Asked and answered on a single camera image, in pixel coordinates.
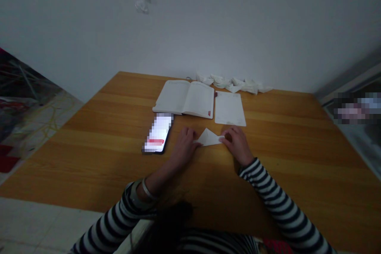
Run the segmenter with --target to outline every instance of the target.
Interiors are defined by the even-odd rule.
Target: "hand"
[[[201,143],[193,143],[196,132],[192,128],[184,127],[172,151],[169,161],[176,167],[184,167],[192,158],[196,148],[202,146]]]
[[[228,141],[225,137],[220,138],[220,142],[226,145],[229,151],[242,166],[250,165],[254,158],[251,154],[249,145],[247,144],[246,135],[243,133],[242,129],[234,125],[223,131],[221,135],[225,136],[226,134],[230,134],[232,141]]]

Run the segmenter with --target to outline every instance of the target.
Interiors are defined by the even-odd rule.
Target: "pixelated screen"
[[[332,107],[337,124],[381,123],[381,92],[335,93]]]
[[[173,114],[157,113],[152,128],[144,142],[143,152],[162,152],[167,140],[167,134],[172,126]]]

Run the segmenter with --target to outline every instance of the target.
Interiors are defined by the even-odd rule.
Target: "crumpled paper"
[[[271,86],[265,86],[261,82],[256,82],[252,79],[245,79],[244,81],[233,77],[232,79],[226,79],[218,75],[210,75],[210,77],[203,76],[199,73],[196,74],[197,81],[205,83],[206,85],[213,85],[220,89],[227,89],[232,93],[236,93],[239,90],[246,91],[252,94],[258,94],[258,92],[268,92],[273,89]]]
[[[217,88],[226,88],[228,85],[231,84],[230,79],[226,79],[224,77],[213,74],[211,74],[210,77],[214,80],[213,85]]]
[[[205,77],[199,73],[196,73],[196,80],[206,85],[211,85],[214,82],[214,79],[212,79],[211,77]]]

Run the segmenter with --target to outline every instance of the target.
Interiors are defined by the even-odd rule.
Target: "silver bangle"
[[[152,199],[152,200],[158,200],[158,199],[159,199],[158,197],[153,196],[153,195],[150,193],[150,191],[148,190],[148,188],[147,188],[147,186],[146,186],[146,178],[144,178],[144,179],[142,180],[142,186],[143,186],[143,190],[144,190],[144,192],[146,193],[146,195],[147,195],[150,199]]]

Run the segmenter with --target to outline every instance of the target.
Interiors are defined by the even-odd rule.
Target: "smartphone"
[[[172,113],[156,113],[152,128],[144,142],[144,154],[163,154],[173,123]]]

